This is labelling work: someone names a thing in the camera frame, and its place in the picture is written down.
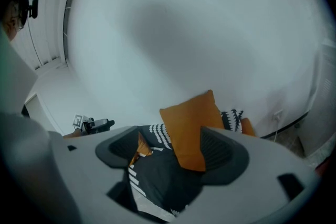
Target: floor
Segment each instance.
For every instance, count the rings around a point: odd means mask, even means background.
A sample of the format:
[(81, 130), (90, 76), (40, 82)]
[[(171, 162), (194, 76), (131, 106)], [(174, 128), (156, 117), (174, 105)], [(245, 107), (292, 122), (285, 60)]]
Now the floor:
[[(304, 155), (305, 153), (301, 145), (300, 138), (296, 134), (297, 128), (295, 126), (298, 126), (298, 125), (294, 125), (288, 128), (287, 130), (277, 134), (276, 143), (283, 145), (284, 147), (292, 151), (298, 157), (305, 158), (305, 155)], [(266, 139), (269, 141), (274, 141), (274, 138), (275, 138), (275, 135), (268, 137)]]
[[(336, 134), (334, 133), (328, 141), (326, 141), (318, 150), (313, 154), (306, 156), (302, 147), (298, 131), (300, 128), (300, 122), (287, 130), (277, 134), (276, 143), (283, 145), (295, 155), (302, 158), (304, 162), (312, 169), (316, 169), (322, 164), (326, 158), (328, 158), (336, 146)], [(267, 140), (274, 141), (275, 136), (266, 138)]]

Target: striped pillow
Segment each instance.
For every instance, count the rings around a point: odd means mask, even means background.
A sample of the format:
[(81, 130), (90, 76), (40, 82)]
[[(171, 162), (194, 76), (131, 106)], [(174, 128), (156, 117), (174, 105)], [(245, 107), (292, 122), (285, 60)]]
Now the striped pillow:
[(172, 142), (164, 124), (139, 126), (139, 131), (149, 147), (173, 149)]
[(242, 133), (242, 114), (243, 110), (231, 109), (221, 112), (224, 128), (237, 133)]

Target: person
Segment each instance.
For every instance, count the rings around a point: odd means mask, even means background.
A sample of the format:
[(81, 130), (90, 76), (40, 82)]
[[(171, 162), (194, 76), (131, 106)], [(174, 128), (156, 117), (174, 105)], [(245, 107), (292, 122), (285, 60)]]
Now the person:
[(17, 32), (25, 25), (28, 16), (29, 0), (9, 0), (4, 16), (2, 18), (2, 26), (12, 41)]

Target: white cable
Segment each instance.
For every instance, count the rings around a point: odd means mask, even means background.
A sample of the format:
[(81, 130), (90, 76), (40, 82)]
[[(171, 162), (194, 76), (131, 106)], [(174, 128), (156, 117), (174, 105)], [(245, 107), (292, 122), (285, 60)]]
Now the white cable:
[(275, 137), (274, 137), (273, 142), (275, 142), (275, 140), (277, 139), (277, 134), (278, 134), (278, 130), (279, 130), (280, 118), (279, 118), (279, 117), (276, 117), (276, 120), (278, 121), (278, 124), (277, 124), (277, 130), (276, 130), (276, 132), (275, 132)]

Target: orange fabric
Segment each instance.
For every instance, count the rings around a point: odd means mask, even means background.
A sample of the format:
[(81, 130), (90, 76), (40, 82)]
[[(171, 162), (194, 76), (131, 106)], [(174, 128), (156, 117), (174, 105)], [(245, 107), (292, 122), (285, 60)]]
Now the orange fabric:
[(242, 124), (241, 128), (243, 130), (243, 134), (257, 137), (248, 118), (244, 118), (240, 122)]
[(180, 166), (205, 171), (199, 147), (201, 126), (224, 128), (212, 90), (179, 105), (160, 109), (160, 114)]
[(146, 156), (152, 155), (151, 148), (148, 146), (145, 138), (143, 138), (140, 132), (139, 132), (139, 140), (138, 140), (138, 149), (136, 150), (136, 153), (133, 159), (131, 160), (130, 165), (132, 165), (138, 159), (139, 153), (146, 155)]

